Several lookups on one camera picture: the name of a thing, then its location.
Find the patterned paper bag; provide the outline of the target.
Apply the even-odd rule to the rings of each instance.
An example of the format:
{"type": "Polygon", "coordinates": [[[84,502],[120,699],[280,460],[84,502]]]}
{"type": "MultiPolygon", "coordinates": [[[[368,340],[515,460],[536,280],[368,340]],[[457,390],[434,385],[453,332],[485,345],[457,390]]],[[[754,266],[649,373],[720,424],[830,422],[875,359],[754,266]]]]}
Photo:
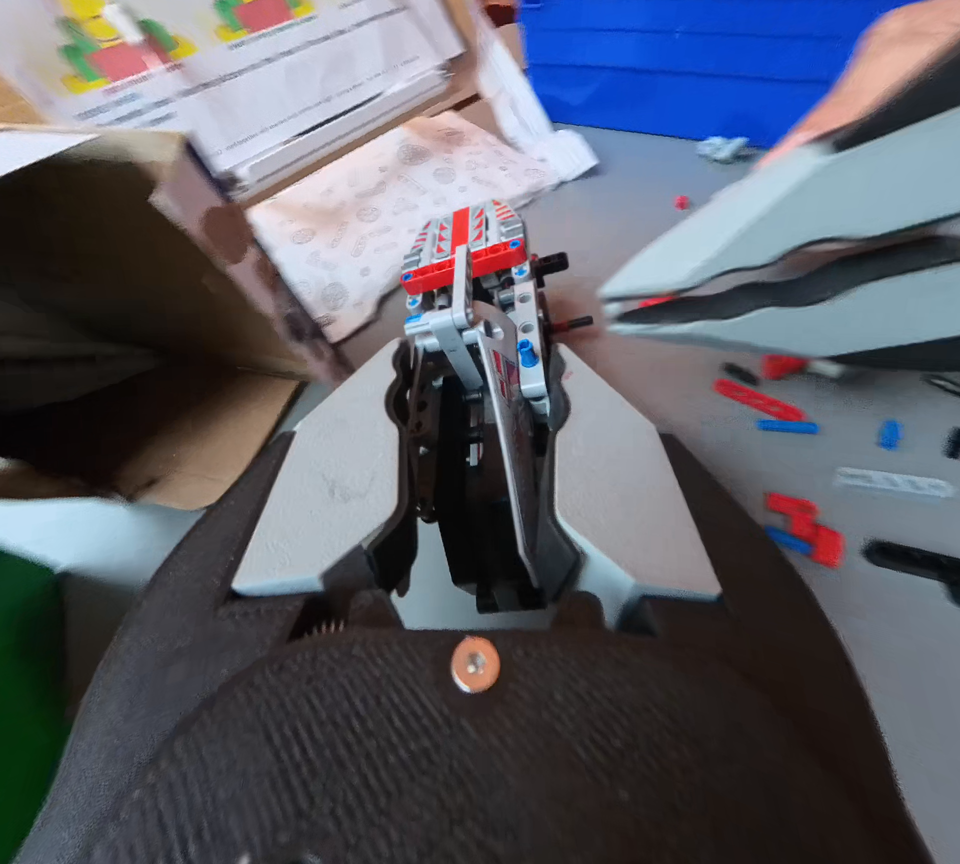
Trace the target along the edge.
{"type": "Polygon", "coordinates": [[[520,207],[560,183],[546,162],[446,111],[416,117],[246,210],[259,244],[337,344],[400,286],[418,230],[500,199],[520,207]]]}

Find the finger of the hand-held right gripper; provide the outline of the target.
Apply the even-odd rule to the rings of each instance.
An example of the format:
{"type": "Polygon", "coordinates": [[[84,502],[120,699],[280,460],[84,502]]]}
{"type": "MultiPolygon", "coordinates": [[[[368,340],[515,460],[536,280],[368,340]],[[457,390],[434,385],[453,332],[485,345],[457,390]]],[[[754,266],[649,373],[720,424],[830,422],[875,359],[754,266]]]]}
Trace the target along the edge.
{"type": "Polygon", "coordinates": [[[679,296],[611,317],[622,336],[821,358],[882,371],[958,371],[958,283],[868,282],[789,302],[786,284],[679,296]]]}
{"type": "Polygon", "coordinates": [[[802,248],[954,218],[959,109],[847,150],[809,144],[716,193],[601,286],[605,305],[696,289],[802,248]]]}

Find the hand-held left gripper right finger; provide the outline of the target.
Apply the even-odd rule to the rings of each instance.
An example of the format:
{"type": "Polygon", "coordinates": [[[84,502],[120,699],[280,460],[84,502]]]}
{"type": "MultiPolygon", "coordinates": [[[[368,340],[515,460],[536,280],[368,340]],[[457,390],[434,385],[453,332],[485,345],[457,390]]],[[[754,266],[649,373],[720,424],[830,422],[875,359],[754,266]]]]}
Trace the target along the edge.
{"type": "Polygon", "coordinates": [[[577,546],[576,592],[618,625],[643,598],[722,594],[656,426],[565,344],[556,347],[565,417],[554,449],[553,514],[577,546]]]}

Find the plain white paper bag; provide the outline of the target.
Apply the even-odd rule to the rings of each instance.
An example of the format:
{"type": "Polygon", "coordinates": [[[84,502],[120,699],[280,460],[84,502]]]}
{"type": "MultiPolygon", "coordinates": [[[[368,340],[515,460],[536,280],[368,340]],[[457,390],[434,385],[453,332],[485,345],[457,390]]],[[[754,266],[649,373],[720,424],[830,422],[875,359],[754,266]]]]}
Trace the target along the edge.
{"type": "Polygon", "coordinates": [[[475,80],[507,142],[545,165],[560,183],[593,172],[599,158],[579,132],[556,129],[483,6],[470,7],[476,35],[475,80]]]}

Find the red straight toy beam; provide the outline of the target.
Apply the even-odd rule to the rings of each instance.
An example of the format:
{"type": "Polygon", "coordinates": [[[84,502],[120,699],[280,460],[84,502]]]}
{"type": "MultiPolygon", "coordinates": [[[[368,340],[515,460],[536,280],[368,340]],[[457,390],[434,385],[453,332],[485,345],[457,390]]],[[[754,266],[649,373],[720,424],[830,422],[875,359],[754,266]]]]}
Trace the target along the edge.
{"type": "Polygon", "coordinates": [[[804,423],[807,420],[805,412],[800,408],[736,380],[717,378],[712,382],[711,390],[729,401],[749,408],[765,419],[786,423],[804,423]]]}

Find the blue plastic bin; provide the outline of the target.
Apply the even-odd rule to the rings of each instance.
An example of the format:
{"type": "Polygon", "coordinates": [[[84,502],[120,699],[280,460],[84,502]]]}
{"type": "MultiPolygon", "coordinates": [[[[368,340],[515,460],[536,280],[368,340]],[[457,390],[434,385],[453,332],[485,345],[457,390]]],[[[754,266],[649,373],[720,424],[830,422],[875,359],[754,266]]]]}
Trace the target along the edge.
{"type": "Polygon", "coordinates": [[[861,35],[922,0],[518,0],[527,74],[560,124],[776,144],[861,35]]]}

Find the cardboard toy set box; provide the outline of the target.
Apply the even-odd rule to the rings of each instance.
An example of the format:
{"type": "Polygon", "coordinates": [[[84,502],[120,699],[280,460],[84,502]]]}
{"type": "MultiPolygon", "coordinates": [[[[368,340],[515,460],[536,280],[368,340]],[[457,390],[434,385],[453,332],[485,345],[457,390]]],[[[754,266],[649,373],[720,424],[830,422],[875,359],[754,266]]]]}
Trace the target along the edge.
{"type": "Polygon", "coordinates": [[[2,498],[216,502],[346,368],[181,134],[3,125],[2,498]]]}

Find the black bent toy beam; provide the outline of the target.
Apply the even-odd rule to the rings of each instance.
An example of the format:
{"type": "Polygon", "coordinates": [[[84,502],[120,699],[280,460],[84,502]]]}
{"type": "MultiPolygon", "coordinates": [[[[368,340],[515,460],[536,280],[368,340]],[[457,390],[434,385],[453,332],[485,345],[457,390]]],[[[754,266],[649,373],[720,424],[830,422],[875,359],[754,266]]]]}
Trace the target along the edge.
{"type": "Polygon", "coordinates": [[[959,606],[959,558],[877,538],[866,542],[862,555],[882,570],[938,583],[949,600],[959,606]]]}

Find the green plastic bin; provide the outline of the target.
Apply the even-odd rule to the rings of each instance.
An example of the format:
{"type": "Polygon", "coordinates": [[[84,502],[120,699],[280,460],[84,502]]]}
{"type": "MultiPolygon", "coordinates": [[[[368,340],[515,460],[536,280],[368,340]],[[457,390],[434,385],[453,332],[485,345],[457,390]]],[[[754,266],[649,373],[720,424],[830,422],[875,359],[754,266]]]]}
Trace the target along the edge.
{"type": "Polygon", "coordinates": [[[1,553],[1,861],[29,834],[69,734],[58,575],[1,553]]]}

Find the person's right hand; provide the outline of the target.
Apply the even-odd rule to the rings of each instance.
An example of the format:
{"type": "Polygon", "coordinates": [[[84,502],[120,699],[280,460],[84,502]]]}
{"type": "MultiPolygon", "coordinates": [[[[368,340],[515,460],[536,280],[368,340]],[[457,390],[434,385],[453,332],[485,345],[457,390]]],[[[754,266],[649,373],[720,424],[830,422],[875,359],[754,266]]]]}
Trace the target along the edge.
{"type": "Polygon", "coordinates": [[[763,155],[758,166],[870,116],[958,42],[959,0],[926,0],[884,14],[859,38],[831,90],[763,155]]]}

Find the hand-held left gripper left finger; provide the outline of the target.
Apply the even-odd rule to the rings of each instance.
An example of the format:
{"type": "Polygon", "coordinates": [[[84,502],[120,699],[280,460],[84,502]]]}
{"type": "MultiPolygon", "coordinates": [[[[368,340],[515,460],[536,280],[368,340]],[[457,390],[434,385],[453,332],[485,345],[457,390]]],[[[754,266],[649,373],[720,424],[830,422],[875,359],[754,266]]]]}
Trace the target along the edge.
{"type": "Polygon", "coordinates": [[[390,594],[417,554],[410,346],[384,345],[294,427],[231,584],[243,597],[390,594]]]}

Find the red toy connector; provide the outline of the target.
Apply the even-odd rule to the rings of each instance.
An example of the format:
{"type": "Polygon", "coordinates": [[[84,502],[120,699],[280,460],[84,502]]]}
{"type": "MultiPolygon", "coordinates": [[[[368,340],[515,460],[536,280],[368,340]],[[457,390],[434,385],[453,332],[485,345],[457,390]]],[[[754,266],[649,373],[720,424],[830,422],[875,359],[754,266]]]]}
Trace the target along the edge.
{"type": "Polygon", "coordinates": [[[831,570],[839,569],[845,559],[843,534],[820,522],[820,510],[806,498],[778,492],[764,494],[766,512],[777,516],[780,525],[764,526],[764,533],[776,545],[831,570]]]}

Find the grey red toy brick model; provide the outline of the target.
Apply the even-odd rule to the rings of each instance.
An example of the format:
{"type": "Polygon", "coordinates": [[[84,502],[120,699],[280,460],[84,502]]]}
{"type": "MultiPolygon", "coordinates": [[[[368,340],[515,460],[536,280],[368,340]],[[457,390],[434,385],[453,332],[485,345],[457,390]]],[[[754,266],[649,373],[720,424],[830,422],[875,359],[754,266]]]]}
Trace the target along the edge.
{"type": "Polygon", "coordinates": [[[594,320],[554,323],[544,291],[569,265],[531,252],[522,217],[496,198],[428,220],[403,258],[415,510],[481,614],[545,609],[582,564],[559,518],[570,402],[556,336],[594,320]]]}

